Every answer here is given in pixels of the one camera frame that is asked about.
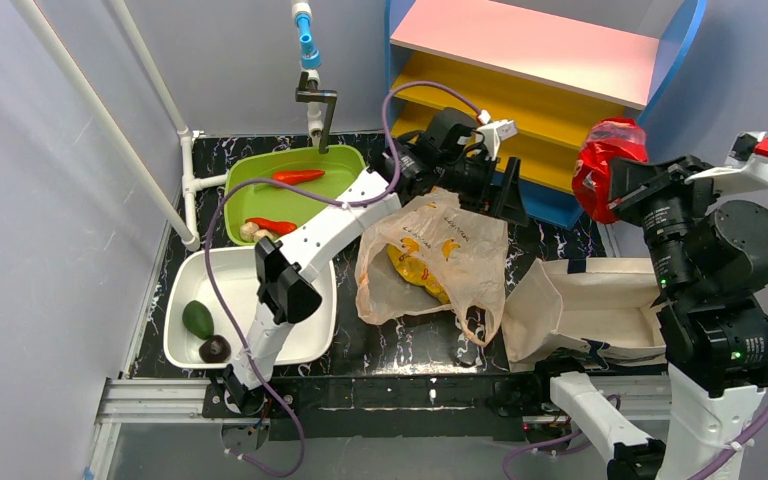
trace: white basin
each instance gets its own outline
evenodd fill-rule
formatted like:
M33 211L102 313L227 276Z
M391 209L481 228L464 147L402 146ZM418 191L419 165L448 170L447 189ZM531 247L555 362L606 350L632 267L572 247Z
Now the white basin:
M257 306L259 284L254 260L254 247L210 250L210 263L216 283L243 333L248 332ZM293 328L284 348L278 354L276 365L311 362L321 357L331 345L337 317L337 283L333 262L329 263L329 268L320 272L313 286L322 295L322 305L307 320ZM214 333L228 340L233 357L242 349L242 342L219 305L213 287L207 279L203 251L190 255L175 277L169 305L166 307L163 350L166 352L166 358L180 368L224 368L227 363L205 363L199 358L198 349L204 340L187 331L181 320L184 306L191 300L198 300L210 310Z

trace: faucet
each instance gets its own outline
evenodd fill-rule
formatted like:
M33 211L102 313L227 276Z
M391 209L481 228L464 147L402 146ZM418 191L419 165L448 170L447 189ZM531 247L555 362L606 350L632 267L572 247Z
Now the faucet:
M319 106L316 104L324 103L325 109L325 121L322 123L322 128L309 129L310 138L313 139L314 144L319 141L319 153L324 155L328 153L328 138L331 134L331 121L334 119L334 107L337 106L337 91L336 90L320 90L319 81L316 78L310 78L310 73L307 70L302 70L299 77L299 85L296 88L296 101L301 103L310 104L308 106L308 124L311 123L311 112L316 111L315 116L318 117Z

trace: red plastic bag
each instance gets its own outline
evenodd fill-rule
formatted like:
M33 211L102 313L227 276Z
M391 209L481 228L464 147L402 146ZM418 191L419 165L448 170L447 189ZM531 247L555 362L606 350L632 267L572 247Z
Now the red plastic bag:
M617 217L608 209L611 194L611 169L614 157L649 161L646 132L630 118L607 118L590 129L578 153L572 191L576 200L593 220L614 223Z

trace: gray wall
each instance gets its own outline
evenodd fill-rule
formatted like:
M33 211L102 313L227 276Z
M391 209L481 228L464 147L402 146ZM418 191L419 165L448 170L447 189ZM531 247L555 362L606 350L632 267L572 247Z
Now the gray wall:
M100 1L40 0L164 191L176 135ZM164 219L0 0L0 480L79 478Z
M312 0L321 88L337 90L334 131L381 129L384 0ZM289 0L128 0L190 128L209 135L307 133Z
M650 155L692 153L720 165L745 130L768 130L768 2L712 0L678 77L652 113ZM768 191L744 198L768 207ZM645 256L639 229L615 228L620 252ZM768 313L768 288L758 294ZM768 427L749 450L741 478L768 478Z
M682 0L496 0L500 3L658 38Z

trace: avocado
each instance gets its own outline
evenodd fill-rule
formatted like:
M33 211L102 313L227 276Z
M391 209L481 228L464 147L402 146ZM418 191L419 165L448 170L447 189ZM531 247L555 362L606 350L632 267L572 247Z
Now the avocado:
M213 335L213 317L210 310L198 300L193 300L184 307L181 319L184 321L184 327L200 339L207 340Z
M231 344L222 335L210 337L199 347L199 357L204 363L222 363L231 356Z

